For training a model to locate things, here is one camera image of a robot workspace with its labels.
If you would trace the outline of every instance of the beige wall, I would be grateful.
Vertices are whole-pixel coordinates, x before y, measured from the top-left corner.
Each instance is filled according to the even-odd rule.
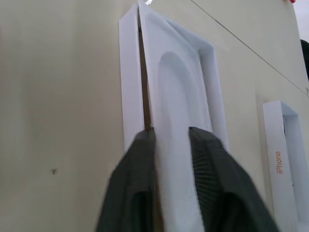
[[[95,227],[123,153],[118,20],[134,2],[0,1],[0,231]],[[288,103],[309,139],[309,85],[293,7],[281,0],[196,3],[151,6],[215,45],[231,153],[272,210],[262,103]]]

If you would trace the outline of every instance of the ribbed rubber pad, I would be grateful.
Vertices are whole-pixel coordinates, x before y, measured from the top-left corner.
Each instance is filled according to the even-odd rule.
[[[212,133],[189,128],[200,210],[207,232],[279,232],[245,170]]]

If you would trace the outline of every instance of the dark object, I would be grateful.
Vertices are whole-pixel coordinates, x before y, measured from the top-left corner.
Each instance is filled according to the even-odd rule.
[[[197,196],[207,232],[278,232],[249,175],[212,133],[189,129]]]
[[[304,61],[305,61],[305,66],[306,66],[306,71],[307,71],[307,77],[309,80],[309,43],[304,40],[300,40],[300,43],[301,43],[301,48],[304,54]]]
[[[97,232],[152,232],[155,133],[140,132],[107,188]]]

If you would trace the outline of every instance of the white cardboard packaging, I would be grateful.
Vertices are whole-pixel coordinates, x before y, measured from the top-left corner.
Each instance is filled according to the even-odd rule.
[[[139,21],[145,52],[156,169],[167,232],[203,232],[188,127],[212,131],[228,149],[214,47],[141,2],[119,21],[125,151],[144,128]]]
[[[309,174],[298,114],[282,101],[263,104],[275,220],[282,232],[309,229]]]

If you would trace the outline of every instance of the small dark spot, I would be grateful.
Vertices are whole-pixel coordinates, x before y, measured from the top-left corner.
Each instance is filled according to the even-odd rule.
[[[55,175],[55,174],[56,174],[56,172],[57,172],[57,168],[52,169],[51,171],[52,171],[53,175]]]

